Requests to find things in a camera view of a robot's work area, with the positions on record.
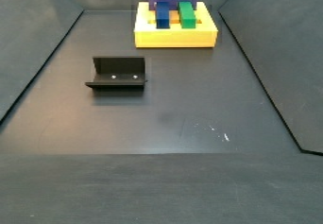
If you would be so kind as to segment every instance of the green block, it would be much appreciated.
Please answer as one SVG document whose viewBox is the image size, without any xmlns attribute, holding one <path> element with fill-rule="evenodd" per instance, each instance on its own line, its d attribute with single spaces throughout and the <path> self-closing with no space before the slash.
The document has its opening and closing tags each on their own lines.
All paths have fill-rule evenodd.
<svg viewBox="0 0 323 224">
<path fill-rule="evenodd" d="M 191 2 L 178 3 L 182 28 L 197 28 L 197 15 Z"/>
</svg>

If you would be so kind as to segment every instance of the black bracket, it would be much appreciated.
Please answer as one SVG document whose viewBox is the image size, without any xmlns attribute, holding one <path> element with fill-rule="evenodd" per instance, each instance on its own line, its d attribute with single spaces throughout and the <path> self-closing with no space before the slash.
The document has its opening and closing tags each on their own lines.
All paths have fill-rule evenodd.
<svg viewBox="0 0 323 224">
<path fill-rule="evenodd" d="M 94 57 L 97 76 L 86 85 L 92 89 L 145 88 L 145 57 Z"/>
</svg>

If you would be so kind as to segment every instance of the yellow block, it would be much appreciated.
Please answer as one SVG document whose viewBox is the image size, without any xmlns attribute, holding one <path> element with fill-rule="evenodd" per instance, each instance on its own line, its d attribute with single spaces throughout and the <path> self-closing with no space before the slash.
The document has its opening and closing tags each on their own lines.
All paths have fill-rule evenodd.
<svg viewBox="0 0 323 224">
<path fill-rule="evenodd" d="M 197 3 L 197 20 L 197 28 L 183 29 L 173 10 L 171 28 L 157 29 L 155 13 L 149 2 L 141 2 L 134 30 L 137 47 L 214 47 L 219 31 L 203 2 Z"/>
</svg>

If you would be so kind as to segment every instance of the block structure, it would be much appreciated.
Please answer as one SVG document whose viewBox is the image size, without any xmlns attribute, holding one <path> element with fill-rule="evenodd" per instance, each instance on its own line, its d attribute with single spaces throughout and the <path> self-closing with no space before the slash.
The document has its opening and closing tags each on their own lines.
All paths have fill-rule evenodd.
<svg viewBox="0 0 323 224">
<path fill-rule="evenodd" d="M 137 47 L 215 47 L 218 32 L 206 5 L 198 0 L 139 3 Z"/>
<path fill-rule="evenodd" d="M 197 15 L 190 2 L 178 3 L 182 28 L 197 28 Z"/>
<path fill-rule="evenodd" d="M 219 31 L 205 3 L 197 3 L 197 28 L 182 28 L 179 19 L 174 19 L 173 15 L 178 17 L 174 10 L 171 28 L 159 29 L 149 2 L 139 3 L 134 29 L 137 47 L 215 47 Z"/>
</svg>

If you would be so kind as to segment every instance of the gray floor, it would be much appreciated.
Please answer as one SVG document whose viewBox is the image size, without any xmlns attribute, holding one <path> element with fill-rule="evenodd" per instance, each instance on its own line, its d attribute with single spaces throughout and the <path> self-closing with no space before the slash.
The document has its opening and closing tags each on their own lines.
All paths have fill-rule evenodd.
<svg viewBox="0 0 323 224">
<path fill-rule="evenodd" d="M 2 223 L 321 224 L 307 155 L 0 156 Z"/>
<path fill-rule="evenodd" d="M 0 152 L 298 153 L 222 21 L 215 49 L 138 50 L 134 18 L 83 14 L 0 127 Z M 95 95 L 92 57 L 122 55 L 147 58 L 145 95 Z"/>
</svg>

